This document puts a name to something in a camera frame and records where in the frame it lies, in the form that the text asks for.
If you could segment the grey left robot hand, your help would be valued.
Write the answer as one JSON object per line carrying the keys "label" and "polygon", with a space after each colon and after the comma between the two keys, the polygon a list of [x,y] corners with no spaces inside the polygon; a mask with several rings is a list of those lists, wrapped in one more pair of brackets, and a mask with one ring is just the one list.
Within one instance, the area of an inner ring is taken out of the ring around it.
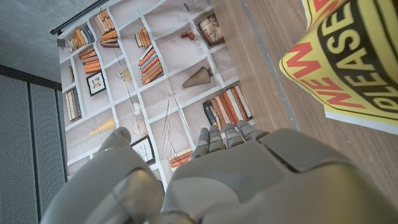
{"label": "grey left robot hand", "polygon": [[292,129],[203,128],[167,187],[115,129],[42,223],[396,223],[397,209],[337,150]]}

